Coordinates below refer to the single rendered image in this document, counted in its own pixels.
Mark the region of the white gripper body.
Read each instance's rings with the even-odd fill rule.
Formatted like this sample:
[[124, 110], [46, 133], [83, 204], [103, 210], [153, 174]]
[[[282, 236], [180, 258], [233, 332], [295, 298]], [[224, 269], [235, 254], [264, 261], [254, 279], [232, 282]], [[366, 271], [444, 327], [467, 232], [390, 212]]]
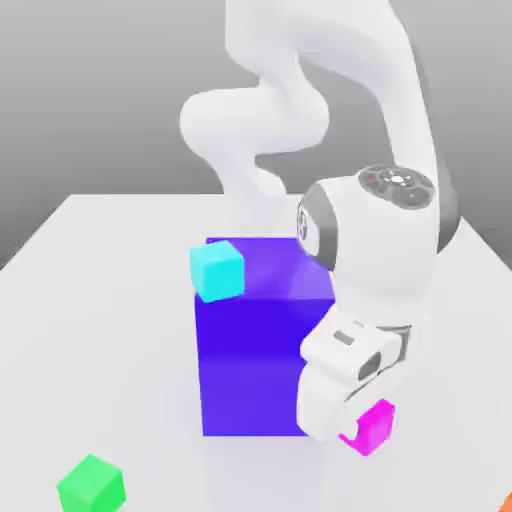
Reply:
[[308, 362], [298, 383], [298, 426], [318, 442], [330, 442], [340, 435], [354, 440], [359, 417], [375, 402], [365, 393], [377, 377], [375, 374], [355, 386]]

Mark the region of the small magenta cube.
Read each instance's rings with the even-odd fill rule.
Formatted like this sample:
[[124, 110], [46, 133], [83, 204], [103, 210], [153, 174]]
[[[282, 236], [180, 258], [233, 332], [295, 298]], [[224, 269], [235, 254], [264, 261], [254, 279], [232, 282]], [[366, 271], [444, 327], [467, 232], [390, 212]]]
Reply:
[[395, 406], [385, 399], [379, 400], [357, 420], [357, 435], [349, 439], [344, 434], [339, 439], [363, 456], [371, 455], [391, 435]]

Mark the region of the small cyan cube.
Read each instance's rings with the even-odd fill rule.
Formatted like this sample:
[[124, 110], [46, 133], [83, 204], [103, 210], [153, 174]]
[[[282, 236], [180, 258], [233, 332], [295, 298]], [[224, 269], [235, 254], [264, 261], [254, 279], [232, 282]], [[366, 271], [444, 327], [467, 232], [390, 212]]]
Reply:
[[244, 258], [229, 241], [191, 248], [189, 255], [191, 282], [203, 302], [211, 303], [244, 293]]

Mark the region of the small green cube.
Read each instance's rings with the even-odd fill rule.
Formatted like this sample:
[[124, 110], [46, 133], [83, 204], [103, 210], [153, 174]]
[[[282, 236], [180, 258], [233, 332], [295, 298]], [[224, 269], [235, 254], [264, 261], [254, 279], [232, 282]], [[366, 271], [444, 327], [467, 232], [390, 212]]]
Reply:
[[117, 512], [126, 502], [120, 468], [87, 455], [58, 484], [63, 512]]

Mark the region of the large blue box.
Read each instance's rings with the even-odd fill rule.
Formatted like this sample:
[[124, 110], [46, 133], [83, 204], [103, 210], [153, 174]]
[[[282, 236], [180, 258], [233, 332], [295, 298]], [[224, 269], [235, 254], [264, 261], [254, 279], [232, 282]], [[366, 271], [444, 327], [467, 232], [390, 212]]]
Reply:
[[195, 301], [206, 436], [302, 436], [302, 340], [334, 303], [328, 271], [294, 238], [232, 237], [245, 263], [241, 296]]

